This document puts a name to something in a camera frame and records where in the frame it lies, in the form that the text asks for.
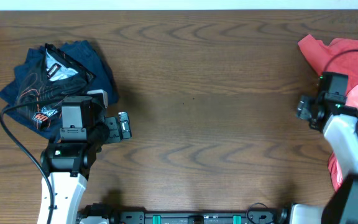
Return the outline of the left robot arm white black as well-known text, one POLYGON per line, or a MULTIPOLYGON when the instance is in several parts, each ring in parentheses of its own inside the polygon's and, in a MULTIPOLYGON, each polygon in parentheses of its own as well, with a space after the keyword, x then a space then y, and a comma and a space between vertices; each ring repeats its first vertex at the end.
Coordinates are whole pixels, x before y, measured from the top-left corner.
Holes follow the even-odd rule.
POLYGON ((76 223, 77 212, 86 190, 90 169, 97 154, 107 144, 132 137, 126 112, 117 116, 84 118, 64 115, 60 140, 52 140, 41 156, 42 201, 38 223, 76 223))

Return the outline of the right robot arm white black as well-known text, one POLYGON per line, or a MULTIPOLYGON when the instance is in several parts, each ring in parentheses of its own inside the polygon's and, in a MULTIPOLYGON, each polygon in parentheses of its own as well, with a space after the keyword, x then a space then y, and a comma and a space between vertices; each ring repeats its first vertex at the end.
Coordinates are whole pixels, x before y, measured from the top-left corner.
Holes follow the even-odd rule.
POLYGON ((297 117, 323 134, 341 167, 343 181, 325 207, 292 206, 289 223, 358 223, 358 110, 343 101, 339 95, 300 98, 297 117))

